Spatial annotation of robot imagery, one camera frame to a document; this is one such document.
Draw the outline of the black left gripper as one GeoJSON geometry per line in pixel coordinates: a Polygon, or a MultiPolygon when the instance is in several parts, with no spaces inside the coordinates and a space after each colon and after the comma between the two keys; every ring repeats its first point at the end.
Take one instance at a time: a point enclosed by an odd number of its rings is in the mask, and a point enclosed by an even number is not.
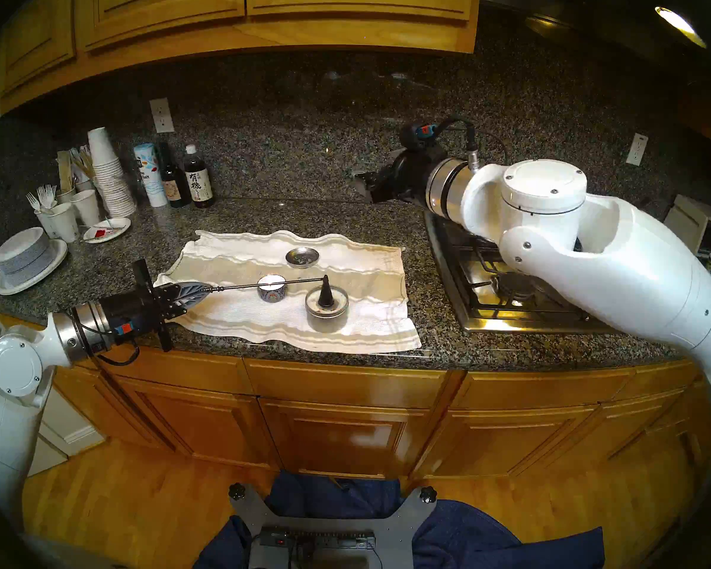
{"type": "Polygon", "coordinates": [[[203,282],[167,282],[154,286],[144,259],[132,264],[135,286],[124,293],[101,298],[98,303],[105,320],[105,330],[116,344],[155,332],[163,351],[171,351],[173,342],[165,320],[185,315],[196,302],[203,301],[214,288],[203,282]]]}

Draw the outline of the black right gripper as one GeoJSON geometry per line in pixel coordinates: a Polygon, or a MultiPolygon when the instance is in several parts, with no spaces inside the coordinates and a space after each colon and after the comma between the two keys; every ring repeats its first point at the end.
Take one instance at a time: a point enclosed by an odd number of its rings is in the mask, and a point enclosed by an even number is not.
{"type": "Polygon", "coordinates": [[[369,203],[391,200],[426,203],[430,174],[445,161],[446,149],[442,146],[429,146],[420,150],[405,148],[396,156],[390,169],[355,172],[353,179],[358,186],[367,187],[369,203]]]}

